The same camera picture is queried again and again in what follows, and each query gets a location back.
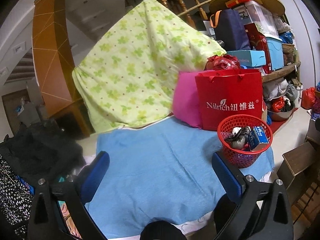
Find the orange box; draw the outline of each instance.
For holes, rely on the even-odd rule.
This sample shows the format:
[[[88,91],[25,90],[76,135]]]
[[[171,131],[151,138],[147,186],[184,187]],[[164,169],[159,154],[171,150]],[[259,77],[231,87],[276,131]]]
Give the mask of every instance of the orange box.
[[[242,4],[242,3],[245,3],[245,2],[249,2],[249,1],[255,1],[257,2],[258,4],[262,4],[262,1],[261,0],[230,0],[228,2],[226,2],[226,6],[228,8],[233,8],[239,4]]]

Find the dark red box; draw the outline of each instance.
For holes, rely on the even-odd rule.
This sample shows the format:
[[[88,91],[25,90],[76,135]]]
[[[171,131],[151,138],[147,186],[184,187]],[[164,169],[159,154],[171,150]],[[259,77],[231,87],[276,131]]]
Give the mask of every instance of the dark red box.
[[[258,31],[255,23],[246,24],[244,28],[248,35],[251,49],[263,50],[266,54],[266,65],[262,66],[262,68],[266,74],[270,74],[273,70],[266,37]]]

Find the navy blue tote bag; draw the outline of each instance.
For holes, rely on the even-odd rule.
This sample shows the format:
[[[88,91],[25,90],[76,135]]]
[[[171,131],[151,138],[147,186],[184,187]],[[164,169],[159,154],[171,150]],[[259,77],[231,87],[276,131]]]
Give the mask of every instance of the navy blue tote bag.
[[[210,23],[214,28],[216,40],[224,41],[226,51],[251,49],[238,11],[228,9],[216,12],[215,25],[212,23],[211,17]]]

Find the black and white patterned fabric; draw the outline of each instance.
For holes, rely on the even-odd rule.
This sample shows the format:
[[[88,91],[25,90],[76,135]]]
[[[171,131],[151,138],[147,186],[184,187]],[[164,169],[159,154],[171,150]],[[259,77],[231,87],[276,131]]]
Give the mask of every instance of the black and white patterned fabric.
[[[0,155],[0,212],[17,239],[27,239],[28,219],[31,211],[33,196],[28,188],[21,183],[8,163]]]

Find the red plastic basket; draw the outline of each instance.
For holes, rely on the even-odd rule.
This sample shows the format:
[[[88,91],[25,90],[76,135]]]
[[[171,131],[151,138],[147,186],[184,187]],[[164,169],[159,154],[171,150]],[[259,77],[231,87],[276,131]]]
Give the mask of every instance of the red plastic basket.
[[[262,126],[269,143],[259,151],[245,152],[236,149],[232,149],[224,139],[230,136],[234,127],[245,127],[245,126]],[[222,151],[225,158],[232,164],[241,168],[247,168],[252,165],[261,153],[266,151],[272,143],[272,131],[271,128],[261,119],[248,114],[236,114],[223,119],[218,126],[218,138],[222,143]]]

